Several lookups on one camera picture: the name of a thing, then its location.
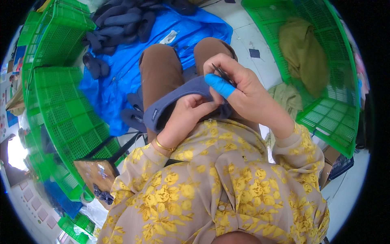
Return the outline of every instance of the thumb wrapped in blue tape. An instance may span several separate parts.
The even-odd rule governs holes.
[[[218,92],[224,99],[227,99],[235,88],[226,80],[215,74],[207,74],[204,76],[204,81]]]

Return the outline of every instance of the wooden board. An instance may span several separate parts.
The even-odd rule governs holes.
[[[94,192],[93,184],[97,185],[102,192],[110,192],[117,174],[107,160],[79,160],[73,163],[91,192]],[[101,200],[99,202],[105,209],[111,209],[111,205],[106,202]]]

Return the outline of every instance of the white tile floor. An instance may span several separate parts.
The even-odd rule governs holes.
[[[95,9],[95,7],[90,6],[91,11],[94,11]],[[279,70],[266,41],[251,17],[241,6],[241,0],[236,0],[235,4],[220,1],[204,7],[203,9],[215,14],[231,25],[234,29],[231,46],[237,54],[239,63],[246,68],[253,70],[267,90],[282,82]],[[259,50],[260,58],[251,58],[249,49]],[[262,137],[265,138],[269,129],[260,125],[260,130]],[[125,144],[132,136],[133,135],[124,135],[119,137],[120,144]],[[313,141],[322,149],[326,146],[319,138],[314,137]],[[143,145],[144,141],[140,138],[137,140],[135,146],[139,147]],[[369,161],[368,152],[362,150],[359,154],[356,154],[354,158],[354,166],[343,175],[332,180],[321,191],[323,197],[328,202],[330,210],[330,226],[327,234],[329,240],[332,240],[335,237],[338,230],[347,219],[350,211],[353,209],[353,205],[358,197],[367,171]],[[118,166],[119,172],[122,172],[122,167],[123,162]]]

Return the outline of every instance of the woman's right hand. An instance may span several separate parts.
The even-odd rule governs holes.
[[[214,75],[220,67],[237,84],[230,84]],[[277,138],[289,137],[294,131],[294,121],[289,114],[268,94],[257,75],[243,67],[226,54],[220,53],[208,59],[203,65],[205,81],[216,103],[221,104],[221,95],[243,118],[269,127]]]

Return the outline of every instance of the leg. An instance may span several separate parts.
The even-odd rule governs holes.
[[[140,61],[144,110],[155,101],[184,84],[182,66],[176,51],[164,44],[154,44],[141,54]],[[148,142],[156,134],[147,128]]]
[[[198,44],[194,47],[195,65],[197,67],[198,75],[204,74],[203,64],[209,58],[217,55],[218,53],[224,53],[238,61],[233,48],[222,40],[213,37],[207,37],[198,42]],[[230,119],[235,120],[243,125],[246,125],[256,132],[260,132],[259,124],[244,119],[234,110],[232,112],[232,115],[230,116]]]

